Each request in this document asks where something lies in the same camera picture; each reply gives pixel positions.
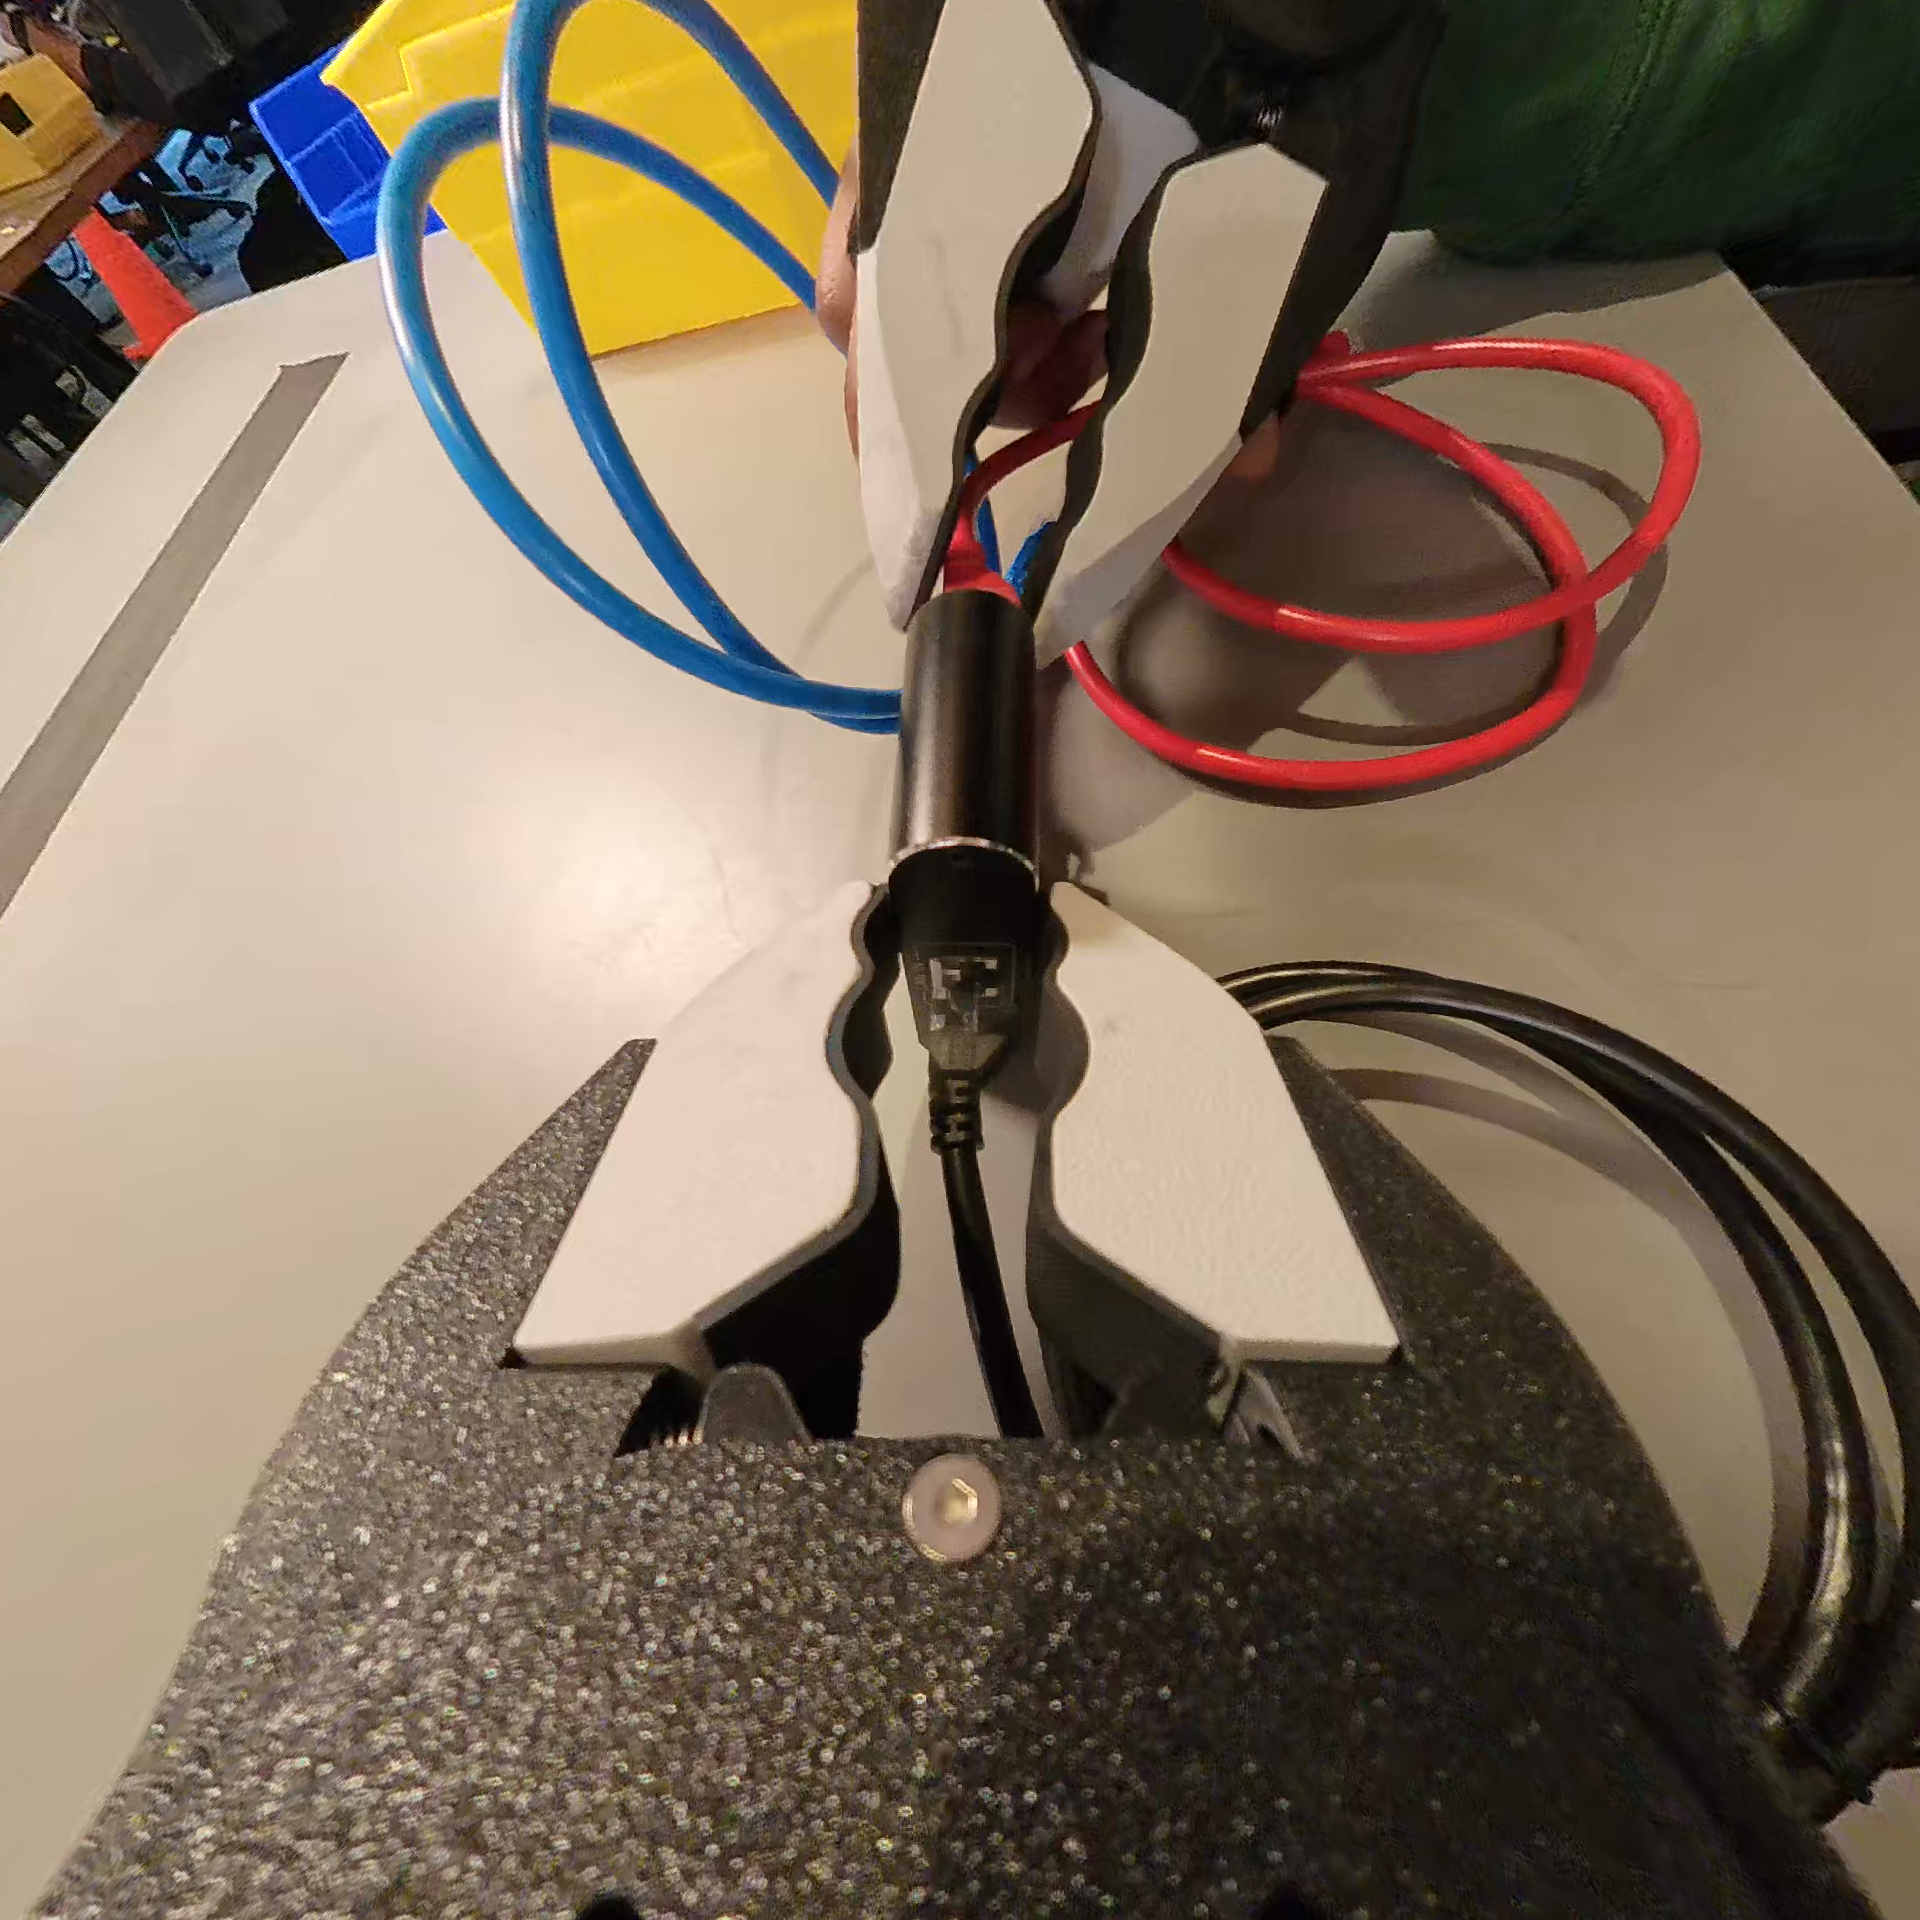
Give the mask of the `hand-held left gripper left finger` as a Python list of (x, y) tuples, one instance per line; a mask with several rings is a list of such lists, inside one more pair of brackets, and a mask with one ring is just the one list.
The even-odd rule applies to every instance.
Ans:
[(625, 1112), (512, 1338), (537, 1368), (756, 1363), (858, 1403), (896, 1303), (900, 1214), (873, 1098), (896, 940), (853, 880), (694, 996)]

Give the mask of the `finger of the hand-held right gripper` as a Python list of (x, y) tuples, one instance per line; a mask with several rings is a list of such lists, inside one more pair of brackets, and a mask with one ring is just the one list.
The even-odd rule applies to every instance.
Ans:
[(1073, 444), (1064, 514), (1032, 571), (1041, 650), (1102, 636), (1129, 611), (1246, 422), (1328, 192), (1264, 138), (1204, 150), (1174, 109), (1092, 75), (1088, 199), (1046, 294), (1107, 275), (1107, 386)]
[(1019, 270), (1056, 259), (1094, 130), (1094, 86), (1056, 4), (858, 4), (854, 455), (899, 630), (942, 571), (1008, 370)]

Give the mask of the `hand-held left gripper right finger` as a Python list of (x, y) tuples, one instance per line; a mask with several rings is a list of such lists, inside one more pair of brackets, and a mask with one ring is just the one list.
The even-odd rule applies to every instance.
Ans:
[(1225, 1419), (1266, 1363), (1402, 1333), (1257, 1020), (1074, 882), (1050, 894), (1026, 1300), (1068, 1419)]

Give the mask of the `black cylindrical ethernet coupler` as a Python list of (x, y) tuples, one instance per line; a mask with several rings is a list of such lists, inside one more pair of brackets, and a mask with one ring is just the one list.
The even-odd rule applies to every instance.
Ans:
[(1041, 882), (1035, 638), (987, 588), (939, 591), (905, 630), (892, 854), (946, 851)]

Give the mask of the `person's right hand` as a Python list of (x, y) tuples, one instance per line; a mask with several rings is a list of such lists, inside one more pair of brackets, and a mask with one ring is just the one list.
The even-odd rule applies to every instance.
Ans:
[[(814, 318), (843, 355), (843, 412), (858, 446), (858, 275), (851, 228), (858, 214), (858, 155), (836, 181), (814, 279)], [(995, 422), (1032, 429), (1066, 415), (1107, 373), (1109, 315), (1094, 303), (1066, 314), (1045, 299), (1016, 303), (1008, 318), (1008, 363), (998, 381)]]

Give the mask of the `yellow plastic bin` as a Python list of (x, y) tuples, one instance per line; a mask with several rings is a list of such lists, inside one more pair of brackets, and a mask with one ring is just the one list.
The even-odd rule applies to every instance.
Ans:
[[(834, 181), (854, 130), (854, 2), (718, 2), (827, 155)], [(507, 2), (389, 2), (325, 62), (322, 77), (395, 154), (427, 111), (499, 95)], [(590, 2), (572, 13), (550, 77), (555, 106), (629, 127), (722, 188), (802, 264), (819, 259), (825, 199), (762, 114), (656, 4)], [(593, 355), (795, 303), (772, 270), (664, 186), (555, 150), (560, 247)], [(433, 210), (532, 318), (499, 147), (456, 159)]]

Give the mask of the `blue plastic bin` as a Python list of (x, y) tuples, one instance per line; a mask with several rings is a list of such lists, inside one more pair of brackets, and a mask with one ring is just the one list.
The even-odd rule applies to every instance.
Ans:
[(348, 259), (378, 252), (378, 197), (389, 149), (360, 106), (328, 82), (338, 42), (250, 103), (278, 171), (328, 240)]

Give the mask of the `orange traffic cone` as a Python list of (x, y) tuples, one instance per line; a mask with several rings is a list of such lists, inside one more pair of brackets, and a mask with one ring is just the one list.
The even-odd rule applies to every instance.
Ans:
[(118, 230), (104, 210), (92, 208), (78, 219), (73, 238), (129, 327), (123, 355), (134, 365), (146, 365), (200, 315), (146, 252)]

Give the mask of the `wooden workbench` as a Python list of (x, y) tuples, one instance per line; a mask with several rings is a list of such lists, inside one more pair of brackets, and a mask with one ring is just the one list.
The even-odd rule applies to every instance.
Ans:
[(11, 299), (62, 240), (166, 140), (149, 120), (110, 119), (52, 173), (2, 192), (2, 299)]

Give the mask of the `small yellow box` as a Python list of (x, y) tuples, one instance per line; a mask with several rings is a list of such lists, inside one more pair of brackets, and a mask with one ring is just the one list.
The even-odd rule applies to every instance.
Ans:
[(48, 55), (2, 63), (2, 192), (35, 186), (105, 130), (84, 90)]

